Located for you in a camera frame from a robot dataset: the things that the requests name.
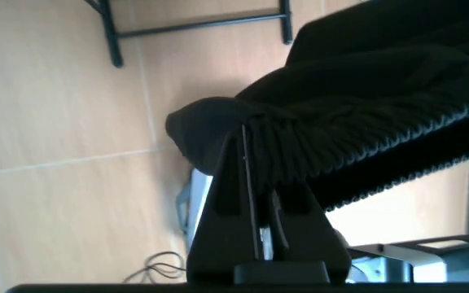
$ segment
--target black garment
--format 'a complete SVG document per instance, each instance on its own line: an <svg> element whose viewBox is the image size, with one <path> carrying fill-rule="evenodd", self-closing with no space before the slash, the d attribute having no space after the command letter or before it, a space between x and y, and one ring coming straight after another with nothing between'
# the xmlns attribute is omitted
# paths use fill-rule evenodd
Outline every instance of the black garment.
<svg viewBox="0 0 469 293"><path fill-rule="evenodd" d="M256 191L307 181L327 210L469 160L469 0L372 0L309 23L285 67L166 130L214 174L242 124Z"/></svg>

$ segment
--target metal stand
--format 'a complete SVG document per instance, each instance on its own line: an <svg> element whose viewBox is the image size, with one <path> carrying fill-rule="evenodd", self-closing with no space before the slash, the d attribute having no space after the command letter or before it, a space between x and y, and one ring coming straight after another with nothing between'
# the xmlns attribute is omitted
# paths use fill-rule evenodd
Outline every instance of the metal stand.
<svg viewBox="0 0 469 293"><path fill-rule="evenodd" d="M97 2L95 0L85 0L85 2L90 4L90 6L92 6L103 18L104 32L106 33L107 45L110 50L112 64L117 68L121 68L124 65L121 49L119 47L119 40L121 38L140 37L154 33L167 33L190 28L208 28L219 25L241 24L252 21L280 19L282 21L283 43L286 45L292 44L292 19L289 0L279 0L280 12L277 14L240 17L230 20L206 21L195 24L180 24L163 28L140 29L123 33L116 31L115 25L113 23L112 9L110 8L109 0L97 0Z"/></svg>

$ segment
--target black cable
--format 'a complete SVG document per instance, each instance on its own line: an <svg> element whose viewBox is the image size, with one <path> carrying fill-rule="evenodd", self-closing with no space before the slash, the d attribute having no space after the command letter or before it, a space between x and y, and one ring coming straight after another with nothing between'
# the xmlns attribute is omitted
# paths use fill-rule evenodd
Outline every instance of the black cable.
<svg viewBox="0 0 469 293"><path fill-rule="evenodd" d="M170 265L165 262L156 262L152 263L154 259L160 256L176 256L178 258L178 265ZM130 282L133 278L142 275L141 283L146 283L149 282L151 284L156 284L155 280L153 280L153 277L151 276L151 271L157 272L159 275L169 278L169 279L178 279L182 277L186 269L184 269L184 258L180 256L178 253L175 251L163 251L154 254L153 256L150 256L146 258L144 261L144 267L132 274L130 274L128 277L126 277L122 282L127 283Z"/></svg>

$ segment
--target floor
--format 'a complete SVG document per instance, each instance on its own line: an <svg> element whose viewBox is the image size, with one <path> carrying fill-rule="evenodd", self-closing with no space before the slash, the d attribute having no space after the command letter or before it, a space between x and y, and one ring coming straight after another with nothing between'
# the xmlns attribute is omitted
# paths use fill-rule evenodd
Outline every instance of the floor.
<svg viewBox="0 0 469 293"><path fill-rule="evenodd" d="M295 32L357 2L291 0ZM277 6L112 0L119 30ZM282 66L289 46L273 20L129 39L121 49L125 67L116 69L101 19L82 0L0 0L0 292L119 282L153 253L185 254L173 202L191 166L166 136L165 117L235 95ZM351 244L462 233L468 186L466 163L330 218Z"/></svg>

